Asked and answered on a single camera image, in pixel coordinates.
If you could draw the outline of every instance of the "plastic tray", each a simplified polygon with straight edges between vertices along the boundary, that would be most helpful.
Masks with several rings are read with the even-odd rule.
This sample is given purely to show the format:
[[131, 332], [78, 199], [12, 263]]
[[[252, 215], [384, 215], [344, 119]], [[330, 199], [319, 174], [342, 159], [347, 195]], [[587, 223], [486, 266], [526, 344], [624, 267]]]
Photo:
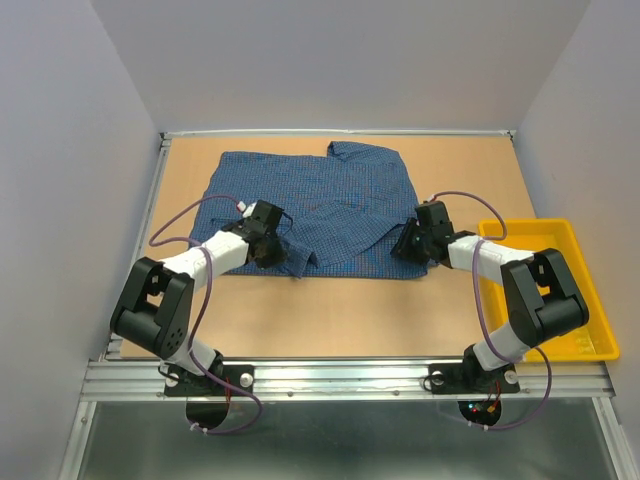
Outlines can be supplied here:
[[[593, 362], [614, 360], [620, 356], [618, 344], [605, 315], [589, 270], [580, 251], [571, 224], [564, 219], [507, 220], [508, 235], [500, 243], [508, 247], [539, 251], [555, 248], [564, 255], [578, 288], [589, 308], [589, 322], [561, 337], [544, 343], [541, 348], [555, 362]], [[500, 223], [485, 220], [479, 224], [480, 235], [500, 235]], [[490, 330], [503, 325], [507, 319], [507, 306], [502, 286], [489, 280], [481, 282], [483, 306]], [[536, 351], [526, 355], [530, 362], [542, 362]]]

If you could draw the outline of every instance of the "cardboard surface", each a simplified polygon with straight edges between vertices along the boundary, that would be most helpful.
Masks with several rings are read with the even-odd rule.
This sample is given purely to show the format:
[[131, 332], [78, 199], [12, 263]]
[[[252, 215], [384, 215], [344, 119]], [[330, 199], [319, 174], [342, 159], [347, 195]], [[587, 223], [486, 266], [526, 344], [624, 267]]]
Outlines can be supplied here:
[[[397, 150], [422, 201], [442, 190], [476, 193], [505, 218], [534, 216], [511, 141], [506, 137], [209, 137], [177, 138], [152, 213], [155, 232], [200, 198], [225, 151], [325, 155], [332, 140]], [[491, 213], [470, 199], [443, 197], [456, 230], [477, 231]], [[186, 236], [196, 209], [164, 234]], [[161, 259], [184, 245], [147, 247]], [[202, 303], [195, 295], [191, 319]], [[417, 280], [217, 278], [198, 338], [225, 356], [351, 357], [461, 355], [481, 338], [471, 275], [445, 267]], [[123, 358], [150, 353], [124, 342]]]

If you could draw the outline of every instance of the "gray wall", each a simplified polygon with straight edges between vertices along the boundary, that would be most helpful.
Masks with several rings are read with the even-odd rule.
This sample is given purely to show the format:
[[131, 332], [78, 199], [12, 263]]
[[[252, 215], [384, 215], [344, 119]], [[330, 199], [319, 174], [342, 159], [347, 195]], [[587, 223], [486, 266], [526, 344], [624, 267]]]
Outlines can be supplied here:
[[0, 477], [54, 478], [107, 338], [156, 129], [84, 0], [0, 3]]
[[93, 0], [162, 131], [515, 128], [588, 0]]
[[620, 343], [616, 408], [640, 460], [640, 3], [594, 0], [516, 135], [536, 212], [573, 223]]

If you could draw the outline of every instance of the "purple cable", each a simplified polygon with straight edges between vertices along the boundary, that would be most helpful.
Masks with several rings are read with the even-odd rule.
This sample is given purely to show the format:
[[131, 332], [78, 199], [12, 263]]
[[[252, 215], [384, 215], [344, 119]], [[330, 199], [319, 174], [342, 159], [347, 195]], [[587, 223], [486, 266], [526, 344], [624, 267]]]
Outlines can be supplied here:
[[[457, 190], [447, 190], [444, 192], [436, 193], [435, 195], [432, 196], [432, 198], [435, 200], [436, 198], [441, 197], [443, 195], [459, 195], [463, 197], [473, 198], [474, 200], [482, 203], [485, 207], [491, 210], [491, 213], [493, 213], [496, 216], [496, 218], [500, 222], [500, 225], [502, 226], [502, 235], [487, 236], [487, 237], [484, 237], [482, 240], [478, 241], [478, 243], [476, 243], [476, 246], [473, 250], [473, 259], [471, 262], [471, 276], [473, 278], [473, 294], [475, 297], [476, 310], [478, 312], [478, 320], [480, 321], [482, 336], [484, 337], [485, 342], [487, 342], [487, 346], [489, 347], [489, 350], [491, 350], [491, 353], [493, 353], [496, 357], [498, 357], [503, 362], [517, 363], [517, 361], [509, 359], [504, 355], [502, 355], [500, 352], [498, 352], [495, 345], [491, 341], [491, 336], [489, 335], [489, 329], [487, 328], [487, 322], [484, 318], [484, 312], [482, 310], [482, 299], [480, 296], [480, 282], [478, 281], [478, 260], [480, 258], [480, 247], [484, 243], [484, 240], [504, 240], [505, 238], [507, 238], [507, 224], [505, 223], [502, 216], [498, 213], [498, 211], [495, 208], [493, 208], [493, 206], [491, 206], [489, 202], [487, 202], [486, 200], [484, 200], [483, 198], [477, 195], [474, 195], [473, 193], [461, 192]], [[538, 407], [536, 407], [536, 409], [533, 412], [531, 412], [529, 415], [527, 415], [523, 419], [518, 420], [517, 422], [509, 423], [507, 425], [494, 425], [493, 427], [487, 427], [486, 425], [479, 425], [477, 423], [473, 423], [472, 425], [477, 425], [480, 428], [487, 427], [489, 430], [509, 430], [511, 428], [519, 427], [520, 425], [527, 423], [529, 420], [532, 420], [533, 418], [535, 418], [542, 411], [543, 407], [547, 404], [547, 400], [549, 400], [549, 396], [551, 395], [551, 384], [553, 379], [553, 372], [551, 370], [551, 362], [549, 361], [549, 358], [547, 357], [547, 355], [539, 347], [535, 347], [535, 350], [537, 350], [538, 353], [540, 353], [547, 367], [547, 388], [544, 392], [544, 396], [542, 397], [542, 400], [540, 401], [540, 404], [538, 405]]]
[[[206, 202], [207, 200], [211, 200], [214, 198], [226, 198], [228, 200], [233, 201], [236, 205], [238, 205], [238, 201], [233, 198], [230, 195], [210, 195], [208, 197], [204, 197], [201, 198], [200, 200], [192, 203], [191, 205], [189, 205], [188, 207], [186, 207], [184, 210], [182, 210], [180, 213], [178, 213], [176, 216], [174, 216], [171, 220], [169, 220], [167, 223], [165, 223], [162, 227], [160, 227], [158, 229], [158, 231], [156, 233], [154, 233], [151, 238], [149, 239], [149, 245], [151, 247], [159, 247], [161, 245], [166, 245], [167, 243], [172, 243], [172, 242], [187, 242], [189, 245], [192, 246], [196, 246], [196, 247], [200, 247], [201, 243], [198, 242], [197, 240], [193, 240], [192, 238], [189, 237], [170, 237], [167, 238], [165, 240], [161, 240], [159, 242], [156, 242], [156, 238], [158, 238], [158, 236], [164, 232], [167, 228], [169, 228], [169, 226], [171, 226], [176, 220], [178, 220], [180, 217], [182, 217], [185, 213], [187, 213], [189, 210], [191, 210], [192, 208], [200, 205], [203, 202]], [[209, 430], [205, 430], [202, 427], [200, 427], [198, 424], [196, 423], [192, 423], [189, 422], [192, 428], [197, 429], [198, 431], [205, 433], [207, 435], [226, 435], [229, 433], [237, 433], [240, 432], [246, 428], [249, 428], [251, 425], [253, 425], [254, 423], [256, 423], [258, 421], [258, 419], [260, 418], [260, 416], [262, 415], [262, 412], [264, 410], [264, 407], [262, 406], [262, 402], [260, 401], [260, 399], [258, 397], [256, 397], [255, 395], [253, 395], [250, 392], [246, 392], [244, 390], [242, 390], [241, 388], [238, 388], [234, 385], [231, 385], [230, 383], [225, 382], [224, 380], [216, 377], [214, 374], [212, 374], [211, 372], [209, 372], [204, 365], [202, 365], [202, 363], [200, 363], [200, 361], [196, 358], [195, 354], [193, 353], [193, 341], [196, 337], [196, 333], [198, 332], [198, 328], [200, 328], [200, 324], [202, 323], [202, 319], [204, 317], [205, 312], [207, 311], [207, 307], [209, 306], [209, 300], [211, 299], [211, 292], [213, 290], [213, 259], [211, 258], [211, 254], [209, 253], [209, 251], [206, 248], [201, 248], [202, 253], [204, 254], [204, 258], [207, 264], [207, 286], [206, 286], [206, 291], [205, 291], [205, 295], [204, 295], [204, 300], [202, 302], [202, 306], [200, 307], [200, 311], [198, 312], [198, 316], [196, 317], [196, 322], [193, 325], [193, 330], [191, 331], [191, 335], [189, 336], [188, 340], [187, 340], [187, 350], [189, 352], [189, 358], [191, 358], [191, 361], [196, 365], [196, 367], [198, 367], [198, 369], [210, 380], [214, 381], [215, 383], [217, 383], [218, 385], [220, 385], [223, 388], [226, 388], [228, 390], [231, 390], [233, 392], [236, 392], [237, 394], [243, 395], [245, 397], [249, 397], [251, 398], [257, 405], [258, 407], [258, 412], [256, 413], [256, 415], [249, 420], [247, 423], [240, 425], [239, 427], [233, 427], [233, 428], [229, 428], [226, 430], [216, 430], [216, 431], [209, 431]]]

